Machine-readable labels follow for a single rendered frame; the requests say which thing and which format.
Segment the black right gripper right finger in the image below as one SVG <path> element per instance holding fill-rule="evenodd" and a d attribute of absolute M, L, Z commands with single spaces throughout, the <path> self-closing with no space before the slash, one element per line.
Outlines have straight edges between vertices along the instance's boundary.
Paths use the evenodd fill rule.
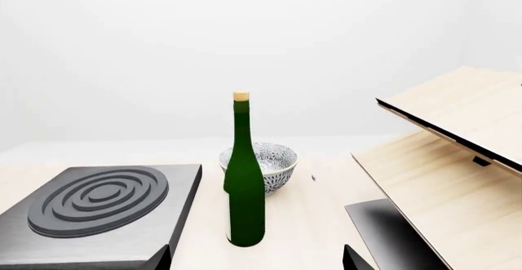
<path fill-rule="evenodd" d="M 343 269 L 344 270 L 374 270 L 355 250 L 349 245 L 344 245 L 343 249 Z"/>

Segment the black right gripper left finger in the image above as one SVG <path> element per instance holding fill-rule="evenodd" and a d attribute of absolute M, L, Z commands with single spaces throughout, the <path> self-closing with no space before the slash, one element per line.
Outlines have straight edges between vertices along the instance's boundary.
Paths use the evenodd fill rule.
<path fill-rule="evenodd" d="M 156 254 L 143 264 L 143 270 L 170 270 L 170 245 L 164 245 Z"/>

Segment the green glass bottle with cork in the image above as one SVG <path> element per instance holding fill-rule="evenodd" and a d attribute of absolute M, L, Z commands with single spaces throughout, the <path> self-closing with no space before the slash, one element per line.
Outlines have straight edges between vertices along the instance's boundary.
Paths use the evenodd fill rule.
<path fill-rule="evenodd" d="M 228 235 L 237 247 L 258 245 L 265 235 L 264 180 L 250 132 L 250 93 L 235 91 L 232 153 L 224 176 L 228 195 Z"/>

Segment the white blue patterned bowl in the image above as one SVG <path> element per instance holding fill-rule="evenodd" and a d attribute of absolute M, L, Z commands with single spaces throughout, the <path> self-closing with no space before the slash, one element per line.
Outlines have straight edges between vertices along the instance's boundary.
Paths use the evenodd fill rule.
<path fill-rule="evenodd" d="M 290 179 L 297 154 L 282 144 L 236 138 L 229 149 L 223 190 L 239 198 L 265 200 Z"/>

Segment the light wooden cabinet with black edges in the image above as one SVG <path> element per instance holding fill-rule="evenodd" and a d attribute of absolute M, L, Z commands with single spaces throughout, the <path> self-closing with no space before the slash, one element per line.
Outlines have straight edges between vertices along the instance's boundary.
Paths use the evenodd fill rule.
<path fill-rule="evenodd" d="M 463 66 L 378 105 L 418 127 L 353 158 L 450 270 L 522 270 L 522 73 Z"/>

